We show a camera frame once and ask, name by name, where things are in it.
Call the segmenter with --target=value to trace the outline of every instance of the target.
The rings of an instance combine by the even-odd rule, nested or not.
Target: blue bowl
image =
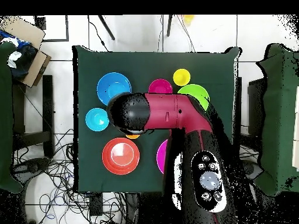
[[[107,128],[109,119],[104,109],[93,108],[87,113],[85,122],[92,131],[103,131]]]
[[[131,93],[130,81],[122,74],[112,72],[103,76],[96,87],[98,98],[103,104],[108,106],[108,102],[111,98],[120,93]]]

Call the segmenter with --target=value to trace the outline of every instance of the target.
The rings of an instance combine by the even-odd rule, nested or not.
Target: floor
[[[32,16],[22,16],[33,23]],[[63,16],[50,16],[47,22],[45,39],[64,39],[65,25]],[[98,16],[90,16],[90,21],[98,29],[101,39],[110,51],[148,51],[162,52],[162,37],[158,47],[161,33],[160,15],[119,15],[104,16],[116,40],[112,41],[101,24]],[[164,52],[188,52],[191,49],[190,40],[183,30],[178,17],[172,20],[171,35],[166,36],[168,15],[164,15]],[[187,26],[189,36],[196,51],[223,53],[228,47],[242,48],[239,57],[239,76],[242,77],[242,129],[248,132],[248,82],[263,77],[262,71],[255,64],[264,57],[265,49],[270,43],[283,43],[286,47],[299,50],[298,37],[292,32],[293,27],[281,16],[272,15],[196,15],[191,24]],[[82,45],[94,51],[105,51],[104,46],[96,35],[95,28],[88,23],[87,16],[68,16],[68,42],[45,42],[41,50],[52,57],[45,75],[53,76],[54,83],[54,132],[57,139],[73,128],[73,73],[72,73],[72,45]],[[26,94],[37,110],[42,113],[42,84],[26,90]],[[25,107],[26,132],[42,130],[42,118],[27,100]],[[72,142],[73,132],[63,137],[61,144]],[[41,146],[30,147],[25,159],[43,157]],[[55,159],[64,160],[62,152],[56,154]],[[34,178],[27,189],[26,212],[28,219],[40,222],[45,214],[54,184],[46,174]],[[104,199],[113,198],[114,194],[104,194]],[[42,224],[89,224],[77,210],[68,211],[63,202],[56,202],[49,214],[56,215],[54,219],[45,218]]]

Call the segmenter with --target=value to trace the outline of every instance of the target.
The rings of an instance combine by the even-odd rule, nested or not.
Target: pink bowl
[[[157,151],[157,165],[161,171],[161,173],[164,173],[164,164],[165,164],[165,157],[166,157],[166,145],[167,140],[165,140],[159,147]]]
[[[157,79],[150,84],[148,93],[172,93],[172,86],[167,80]]]

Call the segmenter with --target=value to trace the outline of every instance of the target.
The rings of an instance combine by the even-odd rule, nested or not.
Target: yellow bowl
[[[190,82],[190,78],[191,78],[191,76],[190,76],[189,71],[187,71],[187,69],[178,69],[173,74],[173,81],[178,86],[187,85]]]
[[[127,138],[130,138],[130,139],[136,139],[138,138],[140,135],[126,135]]]

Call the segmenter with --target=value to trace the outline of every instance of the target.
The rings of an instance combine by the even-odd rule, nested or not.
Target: bowl
[[[167,80],[157,79],[150,84],[148,93],[172,93],[172,86]]]
[[[102,152],[105,168],[117,175],[129,174],[137,167],[140,153],[136,144],[127,138],[110,140]]]
[[[167,140],[161,143],[158,151],[157,151],[157,165],[161,173],[164,173],[164,165],[165,165],[165,158],[166,158],[166,146]]]
[[[124,92],[131,93],[130,81],[122,74],[111,72],[103,76],[96,87],[100,101],[108,105],[111,98]]]
[[[189,84],[182,87],[178,93],[193,96],[199,101],[200,105],[204,108],[204,111],[207,111],[210,96],[204,87],[197,84]]]
[[[93,108],[85,116],[85,122],[92,131],[103,131],[109,124],[107,112],[101,108]]]
[[[190,78],[191,78],[191,76],[190,76],[189,71],[187,71],[187,69],[178,69],[173,74],[173,81],[178,86],[187,85],[190,82]]]
[[[138,138],[140,135],[126,135],[127,138],[130,138],[130,139],[136,139]]]

